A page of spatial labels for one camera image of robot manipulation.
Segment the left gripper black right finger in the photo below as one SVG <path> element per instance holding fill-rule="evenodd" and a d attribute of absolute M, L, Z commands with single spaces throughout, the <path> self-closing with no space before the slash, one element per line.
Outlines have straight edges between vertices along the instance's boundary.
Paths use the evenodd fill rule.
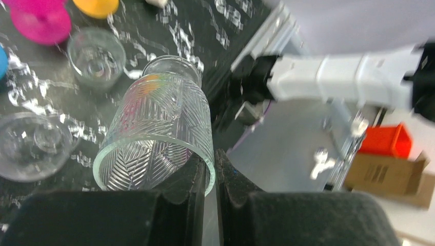
<path fill-rule="evenodd" d="M 269 193 L 215 152 L 221 245 L 400 245 L 368 195 Z"/>

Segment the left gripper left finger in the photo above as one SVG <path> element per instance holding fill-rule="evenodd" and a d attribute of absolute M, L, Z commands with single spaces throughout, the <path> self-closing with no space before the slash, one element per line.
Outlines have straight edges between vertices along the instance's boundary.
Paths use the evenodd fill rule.
<path fill-rule="evenodd" d="M 1 245 L 199 245 L 205 176 L 205 162 L 194 154 L 151 190 L 33 195 Z"/>

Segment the clear wine glass front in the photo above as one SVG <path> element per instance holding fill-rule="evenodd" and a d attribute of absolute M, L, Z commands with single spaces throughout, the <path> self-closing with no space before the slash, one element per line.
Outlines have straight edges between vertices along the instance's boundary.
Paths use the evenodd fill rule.
<path fill-rule="evenodd" d="M 35 182 L 58 172 L 80 140 L 64 115 L 21 112 L 1 118 L 1 177 Z"/>

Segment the orange wine glass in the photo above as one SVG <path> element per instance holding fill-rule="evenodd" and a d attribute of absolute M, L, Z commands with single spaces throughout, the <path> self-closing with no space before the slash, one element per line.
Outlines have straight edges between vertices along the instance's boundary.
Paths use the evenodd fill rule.
<path fill-rule="evenodd" d="M 85 15 L 104 19 L 114 14 L 119 6 L 119 0 L 73 0 L 76 7 Z"/>

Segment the pink wine glass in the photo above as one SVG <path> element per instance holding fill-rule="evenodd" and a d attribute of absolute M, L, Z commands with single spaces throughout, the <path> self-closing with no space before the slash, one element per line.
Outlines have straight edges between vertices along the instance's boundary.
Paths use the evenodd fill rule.
<path fill-rule="evenodd" d="M 17 31 L 28 40 L 46 46 L 65 41 L 72 29 L 64 0 L 3 1 Z"/>

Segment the blue wine glass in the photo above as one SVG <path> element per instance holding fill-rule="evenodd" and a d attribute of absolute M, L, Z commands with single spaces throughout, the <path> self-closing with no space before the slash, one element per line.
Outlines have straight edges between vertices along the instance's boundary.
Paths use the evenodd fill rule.
<path fill-rule="evenodd" d="M 3 49 L 3 47 L 0 46 L 0 79 L 2 79 L 7 73 L 8 66 L 9 66 L 8 56 L 5 50 Z"/>

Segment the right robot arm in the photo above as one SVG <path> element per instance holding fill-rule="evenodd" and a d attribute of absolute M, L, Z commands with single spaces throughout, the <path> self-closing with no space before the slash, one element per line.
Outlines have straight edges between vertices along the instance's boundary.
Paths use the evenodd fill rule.
<path fill-rule="evenodd" d="M 228 94 L 252 104 L 342 99 L 434 121 L 434 43 L 354 54 L 248 55 L 231 73 Z"/>

